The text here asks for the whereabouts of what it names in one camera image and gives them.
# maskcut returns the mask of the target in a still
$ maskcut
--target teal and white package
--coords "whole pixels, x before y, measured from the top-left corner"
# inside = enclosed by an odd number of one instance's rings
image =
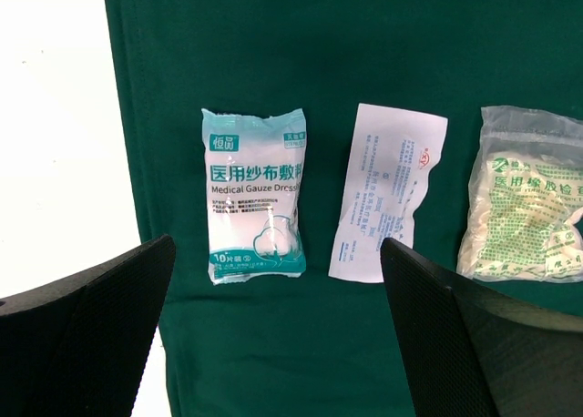
[[[306,270],[298,194],[306,149],[301,109],[261,119],[202,110],[209,274],[214,284]]]

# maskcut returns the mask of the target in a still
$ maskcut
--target transparent plastic bag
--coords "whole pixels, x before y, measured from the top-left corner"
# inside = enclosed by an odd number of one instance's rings
[[[480,280],[583,280],[583,121],[484,107],[457,272]]]

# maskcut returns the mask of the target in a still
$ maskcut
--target teal label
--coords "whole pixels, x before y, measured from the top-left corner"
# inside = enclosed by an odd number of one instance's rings
[[[306,147],[306,132],[284,133],[283,146],[286,148]]]
[[[239,151],[239,135],[210,135],[210,151]]]
[[[215,279],[230,275],[258,273],[302,273],[306,269],[303,254],[293,260],[259,256],[254,249],[217,250],[210,253]]]

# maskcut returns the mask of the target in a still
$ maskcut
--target white background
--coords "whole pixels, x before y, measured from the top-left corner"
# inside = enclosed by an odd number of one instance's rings
[[[104,0],[0,0],[0,297],[139,244]],[[170,416],[152,344],[135,417]]]

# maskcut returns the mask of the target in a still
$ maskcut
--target medical gauze dressing package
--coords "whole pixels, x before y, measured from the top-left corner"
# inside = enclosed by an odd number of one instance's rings
[[[439,162],[447,119],[408,110],[359,105],[340,222],[329,275],[383,281],[385,238],[413,246],[413,213]]]
[[[213,283],[306,270],[298,194],[306,121],[298,109],[261,119],[202,111],[209,274]]]
[[[583,280],[583,122],[485,107],[457,271],[480,280]]]

